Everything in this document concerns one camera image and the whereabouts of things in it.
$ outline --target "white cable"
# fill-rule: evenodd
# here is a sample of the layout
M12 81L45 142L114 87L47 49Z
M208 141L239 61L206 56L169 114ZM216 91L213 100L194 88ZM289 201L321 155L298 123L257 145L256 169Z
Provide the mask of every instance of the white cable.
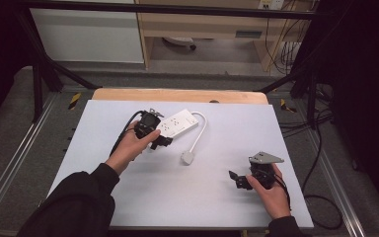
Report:
M192 148L189 151L184 152L183 155L181 156L181 159L187 165L190 165L192 163L192 160L193 160L193 157L194 157L192 151L195 148L195 145L198 142L199 138L201 137L202 133L204 132L205 127L207 126L207 118L202 113L200 113L200 112L191 112L191 114L192 115L199 115L199 116L201 116L204 119L204 127L202 128L201 132L199 133L198 137L196 138L195 142L193 143Z
M195 142L193 143L192 148L189 150L189 152L192 152L193 149L195 148L196 143L198 142L199 138L201 137L202 133L205 130L205 127L207 126L207 118L200 112L191 112L192 115L199 115L204 119L204 126L202 127L201 132L199 133L198 137L196 138Z

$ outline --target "white power strip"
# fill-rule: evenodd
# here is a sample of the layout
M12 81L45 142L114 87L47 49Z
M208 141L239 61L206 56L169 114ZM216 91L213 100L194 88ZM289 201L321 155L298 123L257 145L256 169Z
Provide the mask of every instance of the white power strip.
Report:
M198 126L198 120L187 110L183 110L169 118L162 119L157 128L165 137L177 137L185 131Z
M258 9L281 10L284 0L261 0Z

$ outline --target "white table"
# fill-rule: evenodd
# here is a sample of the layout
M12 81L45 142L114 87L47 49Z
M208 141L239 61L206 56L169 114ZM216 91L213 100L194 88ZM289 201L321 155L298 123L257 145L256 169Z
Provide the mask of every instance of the white table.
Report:
M169 117L183 109L203 113L207 128L190 166L181 163L199 126L168 147L145 150L121 174L112 195L112 228L251 229L270 222L255 191L236 189L228 171L249 173L248 157L265 151L285 160L278 164L287 184L292 214L300 227L313 223L301 194L272 106L145 101L89 101L78 124L55 186L73 172L92 172L105 162L126 122L150 108Z

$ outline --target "plug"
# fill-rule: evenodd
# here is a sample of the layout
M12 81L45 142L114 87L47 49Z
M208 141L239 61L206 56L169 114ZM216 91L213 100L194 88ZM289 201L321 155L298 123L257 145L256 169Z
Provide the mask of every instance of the plug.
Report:
M183 162L186 163L187 165L190 165L190 163L192 163L193 157L194 155L192 152L186 151L181 156L181 160L183 160Z

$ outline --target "gray carpet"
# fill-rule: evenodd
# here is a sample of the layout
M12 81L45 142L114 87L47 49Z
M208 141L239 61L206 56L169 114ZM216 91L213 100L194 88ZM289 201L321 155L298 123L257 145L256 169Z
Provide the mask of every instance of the gray carpet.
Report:
M251 91L271 82L272 78L230 75L166 75L150 73L79 73L85 79L106 87L143 87L143 88L181 88L181 89L233 89ZM75 85L64 79L67 84ZM278 92L287 91L289 85ZM12 155L28 131L33 118L32 78L28 71L20 72L11 94L0 109L0 174L5 170ZM68 148L69 137L79 121L92 91L82 92L82 96L73 111L67 110L75 92L63 92L58 95L55 106L39 133L32 149L15 177L10 189L0 204L0 230L16 231L26 218L46 197L53 178ZM280 108L280 94L271 93L269 102L274 105L279 122L301 121L298 113ZM292 101L285 97L287 103ZM349 156L333 124L321 125L323 144L331 157L331 163L340 176L342 184L350 198L356 214L367 236L379 236L379 196L375 192L367 175L356 172L350 165ZM300 184L305 179L315 152L310 137L301 132L285 139L294 170ZM309 181L305 194L321 195L332 199L327 181L317 166ZM334 225L339 220L335 209L327 202L310 200L312 217L326 224ZM316 226L305 230L316 236L348 236L344 225L337 230L327 230ZM262 236L262 231L250 231L250 236Z

